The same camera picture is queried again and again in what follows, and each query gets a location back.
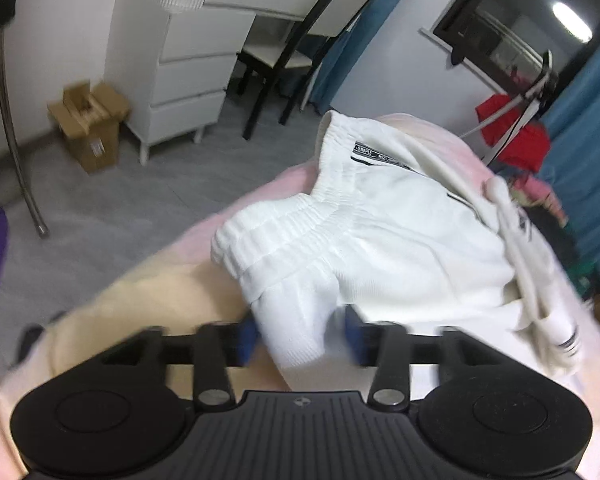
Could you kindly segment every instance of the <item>gray floor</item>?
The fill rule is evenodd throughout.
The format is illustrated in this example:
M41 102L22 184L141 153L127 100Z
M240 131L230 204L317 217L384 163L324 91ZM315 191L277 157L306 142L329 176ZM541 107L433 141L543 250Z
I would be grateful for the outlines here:
M53 143L27 160L32 188L51 230L39 240L23 202L7 208L8 255L0 279L0 377L29 323L45 323L89 301L125 271L206 216L272 180L314 152L319 117L310 108L278 124L284 101L263 111L253 139L242 139L251 91L231 91L219 123L202 144L186 137L152 150L138 164L138 144L123 136L120 163L91 176ZM0 175L0 188L14 182Z

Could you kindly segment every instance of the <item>white dresser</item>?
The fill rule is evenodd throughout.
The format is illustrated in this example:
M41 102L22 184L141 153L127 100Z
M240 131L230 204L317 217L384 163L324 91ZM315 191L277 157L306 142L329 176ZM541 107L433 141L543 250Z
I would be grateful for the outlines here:
M257 14L302 20L317 0L116 0L105 80L132 104L127 124L149 148L218 120Z

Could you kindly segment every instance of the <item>cardboard box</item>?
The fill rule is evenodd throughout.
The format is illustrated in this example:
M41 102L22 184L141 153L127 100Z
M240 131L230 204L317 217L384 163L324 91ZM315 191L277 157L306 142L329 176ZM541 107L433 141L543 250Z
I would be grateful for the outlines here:
M47 107L84 171L91 173L117 163L120 123L130 110L122 95L106 83L91 90L91 83L84 81L66 87L62 101Z

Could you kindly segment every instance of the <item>logo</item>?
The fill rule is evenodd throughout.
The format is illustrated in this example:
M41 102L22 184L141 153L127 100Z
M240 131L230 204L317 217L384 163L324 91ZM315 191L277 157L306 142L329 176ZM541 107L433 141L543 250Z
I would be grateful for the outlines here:
M311 401L306 397L298 397L296 400L294 400L294 404L298 408L306 408L309 404L311 404Z

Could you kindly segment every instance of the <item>metal pole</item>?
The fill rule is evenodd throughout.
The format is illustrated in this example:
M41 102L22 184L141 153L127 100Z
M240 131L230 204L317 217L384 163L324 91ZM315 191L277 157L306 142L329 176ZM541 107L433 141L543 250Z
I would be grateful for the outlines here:
M11 159L18 177L18 184L22 190L22 196L27 203L33 223L36 225L38 236L46 238L49 236L49 229L46 227L45 221L38 210L36 201L29 190L27 181L22 171L22 163L20 161L20 153L18 152L18 142L16 140L15 131L13 129L13 120L11 119L11 107L9 106L9 94L7 92L7 76L4 67L4 29L0 27L0 113L2 114L2 123L4 124L4 133L7 137L7 145L11 153Z

